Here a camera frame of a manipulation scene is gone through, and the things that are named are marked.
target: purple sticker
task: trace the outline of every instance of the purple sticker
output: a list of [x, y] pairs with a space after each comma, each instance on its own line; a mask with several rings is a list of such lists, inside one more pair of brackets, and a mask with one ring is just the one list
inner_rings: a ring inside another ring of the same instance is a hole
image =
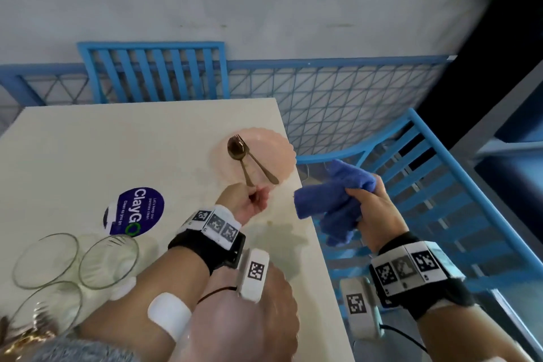
[[119, 196], [105, 211], [110, 235], [138, 236], [156, 225], [164, 212], [164, 198], [153, 188], [134, 188]]

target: gray sleeve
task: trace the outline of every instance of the gray sleeve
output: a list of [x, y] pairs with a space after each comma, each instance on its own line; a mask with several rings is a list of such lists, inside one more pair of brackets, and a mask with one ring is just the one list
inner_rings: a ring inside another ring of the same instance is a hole
[[139, 358], [101, 342], [59, 337], [45, 342], [30, 362], [139, 362]]

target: pink plate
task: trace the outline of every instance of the pink plate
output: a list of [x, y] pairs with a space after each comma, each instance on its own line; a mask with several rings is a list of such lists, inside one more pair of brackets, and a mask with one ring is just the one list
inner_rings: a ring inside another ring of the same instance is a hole
[[[243, 138], [251, 153], [279, 179], [279, 183], [290, 176], [296, 166], [296, 152], [288, 139], [269, 129], [252, 127], [232, 132], [212, 150], [212, 164], [220, 177], [228, 184], [245, 183], [240, 162], [233, 160], [228, 155], [228, 139], [235, 134], [239, 134]], [[243, 158], [243, 163], [245, 163], [247, 172], [255, 185], [273, 186], [249, 155]]]
[[[204, 295], [235, 286], [237, 272], [214, 271]], [[297, 310], [290, 284], [270, 263], [259, 303], [225, 290], [198, 304], [184, 348], [171, 362], [290, 362], [298, 348]]]

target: chair backrest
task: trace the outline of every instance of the chair backrest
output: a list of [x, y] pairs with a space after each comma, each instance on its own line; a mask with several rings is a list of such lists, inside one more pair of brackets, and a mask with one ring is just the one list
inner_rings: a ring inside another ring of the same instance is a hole
[[223, 42], [81, 42], [95, 103], [229, 98]]
[[[472, 291], [543, 279], [540, 259], [414, 110], [355, 146], [300, 156], [297, 163], [307, 165], [311, 178], [326, 180], [322, 163], [332, 159], [378, 173], [410, 230], [438, 242], [467, 276]], [[314, 222], [319, 233], [318, 218]], [[367, 248], [322, 250], [332, 283], [368, 273], [367, 260], [352, 264], [353, 258], [367, 258]]]

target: white table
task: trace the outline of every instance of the white table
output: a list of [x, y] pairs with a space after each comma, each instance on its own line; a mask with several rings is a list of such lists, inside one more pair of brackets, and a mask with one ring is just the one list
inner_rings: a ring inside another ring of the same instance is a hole
[[[129, 189], [163, 195], [159, 223], [137, 240], [144, 253], [164, 252], [188, 215], [212, 205], [224, 187], [210, 150], [245, 127], [286, 136], [273, 98], [26, 108], [0, 138], [0, 311], [13, 312], [30, 294], [11, 282], [25, 247], [68, 232], [88, 248], [105, 236], [105, 208]], [[247, 244], [268, 251], [292, 285], [300, 318], [295, 360], [353, 361], [315, 229], [296, 217], [299, 187], [294, 171], [243, 228]]]

